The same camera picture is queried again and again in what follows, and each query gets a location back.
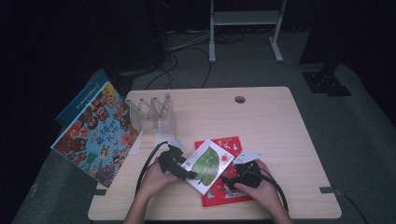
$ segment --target red book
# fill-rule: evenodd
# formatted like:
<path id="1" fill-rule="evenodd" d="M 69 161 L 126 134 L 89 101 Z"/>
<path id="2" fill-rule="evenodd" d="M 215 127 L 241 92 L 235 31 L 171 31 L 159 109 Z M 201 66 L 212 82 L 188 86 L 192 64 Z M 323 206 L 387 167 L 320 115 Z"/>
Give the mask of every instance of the red book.
<path id="1" fill-rule="evenodd" d="M 227 150 L 235 157 L 242 152 L 242 146 L 238 136 L 211 139 L 214 143 Z M 195 142 L 195 149 L 197 149 L 204 141 Z M 235 167 L 231 163 L 227 169 L 222 173 L 228 178 L 238 176 Z M 220 205 L 226 203 L 240 203 L 245 201 L 253 200 L 250 196 L 238 189 L 230 190 L 226 184 L 224 184 L 221 178 L 218 178 L 213 186 L 202 196 L 202 206 L 208 207 L 213 205 Z"/>

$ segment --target gray carpet floor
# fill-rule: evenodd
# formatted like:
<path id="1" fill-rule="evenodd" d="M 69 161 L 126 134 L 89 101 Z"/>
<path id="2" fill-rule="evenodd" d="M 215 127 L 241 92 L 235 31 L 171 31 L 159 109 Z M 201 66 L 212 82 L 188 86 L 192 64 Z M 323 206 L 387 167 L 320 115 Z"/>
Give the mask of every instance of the gray carpet floor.
<path id="1" fill-rule="evenodd" d="M 327 177 L 356 204 L 369 223 L 396 220 L 396 130 L 359 76 L 340 64 L 335 75 L 352 96 L 329 97 L 312 93 L 302 72 L 318 71 L 321 64 L 299 64 L 309 32 L 281 32 L 278 45 L 284 62 L 277 63 L 270 48 L 271 33 L 230 35 L 242 40 L 217 44 L 217 61 L 208 63 L 207 42 L 173 52 L 164 69 L 138 77 L 132 90 L 286 86 L 303 117 Z M 197 38 L 170 34 L 169 46 Z M 96 182 L 54 152 L 50 152 L 14 223 L 90 223 L 88 210 Z M 296 223 L 364 223 L 344 196 L 337 196 L 343 215 L 333 220 L 295 220 Z M 94 221 L 121 223 L 121 221 Z"/>

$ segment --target children's book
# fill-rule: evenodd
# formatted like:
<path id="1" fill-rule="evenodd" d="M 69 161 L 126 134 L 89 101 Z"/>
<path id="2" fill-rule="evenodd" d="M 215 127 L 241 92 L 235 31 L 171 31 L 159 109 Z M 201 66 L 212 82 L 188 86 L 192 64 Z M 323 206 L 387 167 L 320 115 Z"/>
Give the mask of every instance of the children's book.
<path id="1" fill-rule="evenodd" d="M 203 142 L 204 141 L 195 142 L 195 148 L 199 148 Z M 230 154 L 233 154 L 235 158 L 238 157 L 238 155 L 242 152 L 242 146 L 238 136 L 212 139 L 212 142 L 217 144 L 219 147 L 222 147 Z M 222 175 L 225 175 L 228 178 L 238 176 L 233 163 L 231 163 L 224 170 Z M 217 178 L 212 187 L 206 192 L 206 194 L 202 196 L 202 205 L 203 207 L 208 207 L 226 203 L 240 203 L 251 200 L 253 199 L 246 195 L 246 193 L 239 191 L 238 189 L 230 190 L 227 185 L 222 182 L 221 178 Z"/>
<path id="2" fill-rule="evenodd" d="M 197 173 L 194 179 L 186 181 L 201 194 L 205 194 L 231 161 L 233 154 L 207 139 L 181 164 L 181 167 Z"/>
<path id="3" fill-rule="evenodd" d="M 106 74 L 100 70 L 88 84 L 90 87 L 84 88 L 74 99 L 72 105 L 78 106 L 74 107 L 78 113 L 71 121 L 68 121 L 70 117 L 62 119 L 70 124 L 51 148 L 105 187 L 110 187 L 139 131 L 132 126 L 129 106 L 113 85 L 109 81 L 99 84 L 104 78 Z M 75 114 L 72 108 L 65 111 Z"/>

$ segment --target book cover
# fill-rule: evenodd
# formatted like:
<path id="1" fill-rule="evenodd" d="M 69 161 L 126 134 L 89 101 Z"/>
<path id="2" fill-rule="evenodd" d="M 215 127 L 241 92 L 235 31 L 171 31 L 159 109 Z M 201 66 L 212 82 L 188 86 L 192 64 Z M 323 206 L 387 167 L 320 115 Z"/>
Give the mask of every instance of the book cover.
<path id="1" fill-rule="evenodd" d="M 232 160 L 233 154 L 207 139 L 181 164 L 181 167 L 197 173 L 194 179 L 186 181 L 201 194 L 205 194 Z"/>
<path id="2" fill-rule="evenodd" d="M 76 116 L 85 108 L 85 104 L 90 102 L 98 89 L 108 81 L 105 70 L 100 69 L 93 74 L 91 80 L 85 85 L 78 95 L 67 105 L 64 110 L 55 118 L 63 128 L 69 126 Z"/>
<path id="3" fill-rule="evenodd" d="M 204 141 L 195 142 L 195 148 L 198 148 Z M 236 158 L 242 152 L 242 146 L 238 136 L 212 139 L 212 142 L 233 154 Z M 231 163 L 222 175 L 228 178 L 238 176 L 235 166 Z M 226 204 L 226 203 L 240 203 L 253 200 L 246 193 L 238 189 L 230 190 L 226 184 L 221 181 L 221 178 L 216 179 L 213 186 L 202 196 L 203 207 Z"/>
<path id="4" fill-rule="evenodd" d="M 131 125 L 129 106 L 109 81 L 93 88 L 91 100 L 80 106 L 51 148 L 110 187 L 139 131 Z"/>

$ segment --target black metal base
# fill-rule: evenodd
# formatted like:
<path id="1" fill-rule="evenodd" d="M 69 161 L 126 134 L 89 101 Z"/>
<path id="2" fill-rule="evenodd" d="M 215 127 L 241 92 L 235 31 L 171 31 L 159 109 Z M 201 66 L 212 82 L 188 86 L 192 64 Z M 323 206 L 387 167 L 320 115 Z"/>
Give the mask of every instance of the black metal base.
<path id="1" fill-rule="evenodd" d="M 343 86 L 334 75 L 321 72 L 303 72 L 306 83 L 313 93 L 327 93 L 329 96 L 351 96 L 346 86 Z"/>

